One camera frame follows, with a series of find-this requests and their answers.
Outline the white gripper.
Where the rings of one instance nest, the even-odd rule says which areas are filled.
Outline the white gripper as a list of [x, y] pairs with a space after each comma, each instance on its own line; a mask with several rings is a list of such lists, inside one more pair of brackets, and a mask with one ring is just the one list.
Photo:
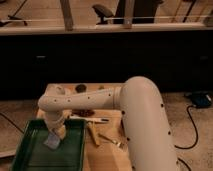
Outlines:
[[61, 113], [46, 113], [45, 123], [51, 133], [55, 133], [60, 139], [66, 136], [65, 118]]

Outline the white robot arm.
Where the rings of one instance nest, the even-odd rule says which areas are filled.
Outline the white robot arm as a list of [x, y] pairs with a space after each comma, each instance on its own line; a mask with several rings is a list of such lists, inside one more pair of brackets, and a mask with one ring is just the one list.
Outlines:
[[135, 171], [180, 171], [162, 96], [146, 77], [131, 77], [118, 87], [79, 94], [58, 94], [50, 88], [38, 106], [51, 114], [68, 109], [119, 110]]

